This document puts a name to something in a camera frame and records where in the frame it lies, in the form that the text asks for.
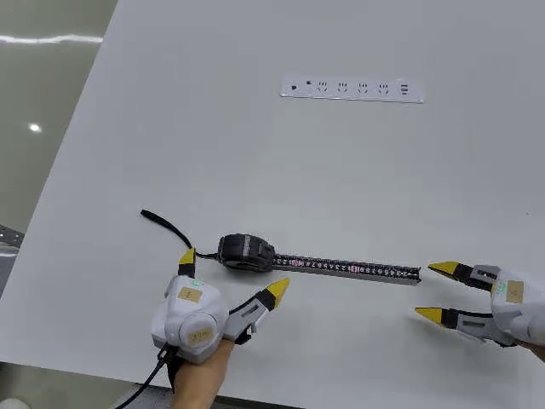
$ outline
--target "black cable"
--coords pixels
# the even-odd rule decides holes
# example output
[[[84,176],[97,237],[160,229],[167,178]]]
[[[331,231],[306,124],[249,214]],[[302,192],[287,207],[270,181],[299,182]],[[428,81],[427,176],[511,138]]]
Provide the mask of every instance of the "black cable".
[[[178,236],[181,239],[181,241],[183,241],[186,244],[186,246],[189,247],[190,249],[193,247],[191,244],[191,241],[189,241],[186,235],[182,233],[180,230],[178,230],[176,226],[172,224],[171,222],[164,220],[161,216],[158,216],[155,213],[151,213],[149,210],[146,210],[146,209],[142,209],[140,214],[143,215],[146,219],[149,219],[152,222],[156,222],[157,224],[170,230],[172,233]]]
[[[124,407],[127,407],[142,392],[144,392],[144,389],[150,386],[150,383],[158,374],[159,370],[163,367],[163,365],[168,364],[174,359],[174,357],[176,356],[176,351],[177,351],[176,347],[172,347],[170,345],[165,344],[157,355],[158,362],[155,365],[155,369],[152,371],[152,373],[150,373],[150,376],[147,377],[146,381],[138,388],[136,392],[134,392],[131,396],[129,396],[129,398],[127,398],[127,400],[125,400],[125,402],[123,402],[119,406],[116,406],[114,409],[123,409]]]
[[[143,215],[146,219],[151,220],[152,222],[156,222],[158,225],[163,226],[164,228],[170,230],[172,233],[174,233],[176,236],[178,236],[181,241],[183,241],[188,248],[192,248],[191,241],[187,238],[187,236],[182,233],[178,228],[172,224],[171,222],[163,219],[161,216],[156,215],[155,213],[150,212],[149,210],[142,209],[140,212],[141,215]],[[209,254],[201,254],[198,251],[195,251],[195,254],[197,257],[200,258],[209,258],[216,260],[218,258],[218,253],[209,253]]]

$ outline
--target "white tabletop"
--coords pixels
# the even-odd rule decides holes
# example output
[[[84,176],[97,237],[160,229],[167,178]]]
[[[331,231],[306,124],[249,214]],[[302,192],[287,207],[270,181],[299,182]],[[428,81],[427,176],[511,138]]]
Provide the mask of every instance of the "white tabletop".
[[[121,0],[0,302],[0,360],[141,382],[184,251],[255,233],[279,252],[540,273],[545,6]],[[286,73],[416,78],[424,105],[282,99]],[[292,278],[224,395],[311,408],[541,407],[545,367],[414,307],[484,292],[198,261],[235,306]],[[166,385],[164,375],[157,384]]]

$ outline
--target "human hand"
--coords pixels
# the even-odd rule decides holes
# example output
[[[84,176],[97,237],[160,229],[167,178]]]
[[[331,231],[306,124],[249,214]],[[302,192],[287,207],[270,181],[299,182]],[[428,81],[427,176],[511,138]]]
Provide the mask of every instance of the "human hand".
[[[217,350],[202,364],[184,362],[176,373],[172,409],[209,409],[220,390],[235,344],[222,339]]]
[[[542,362],[545,362],[545,346],[525,343],[524,341],[517,341],[517,344],[523,348],[529,349],[537,358],[539,358]]]

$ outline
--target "gray floor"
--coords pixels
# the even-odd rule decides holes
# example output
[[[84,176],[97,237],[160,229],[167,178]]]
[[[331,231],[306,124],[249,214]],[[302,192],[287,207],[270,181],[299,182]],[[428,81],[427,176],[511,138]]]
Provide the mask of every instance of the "gray floor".
[[[0,2],[0,224],[25,232],[117,0]],[[0,365],[0,399],[107,408],[132,385]]]

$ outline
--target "beige sticker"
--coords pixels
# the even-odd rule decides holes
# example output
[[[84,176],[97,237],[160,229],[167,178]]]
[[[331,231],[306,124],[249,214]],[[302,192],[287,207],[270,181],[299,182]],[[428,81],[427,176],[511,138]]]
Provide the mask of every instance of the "beige sticker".
[[[515,304],[521,304],[522,298],[525,294],[525,282],[524,281],[508,281],[508,293],[506,295],[507,302],[514,302]]]
[[[202,295],[203,295],[202,291],[195,290],[194,288],[189,288],[189,287],[181,287],[180,293],[178,294],[178,298],[181,298],[182,300],[198,302],[198,300],[201,299]]]
[[[203,330],[193,331],[187,335],[187,341],[189,345],[193,346],[196,343],[203,343],[208,341],[214,335],[214,330],[211,327],[204,328]]]

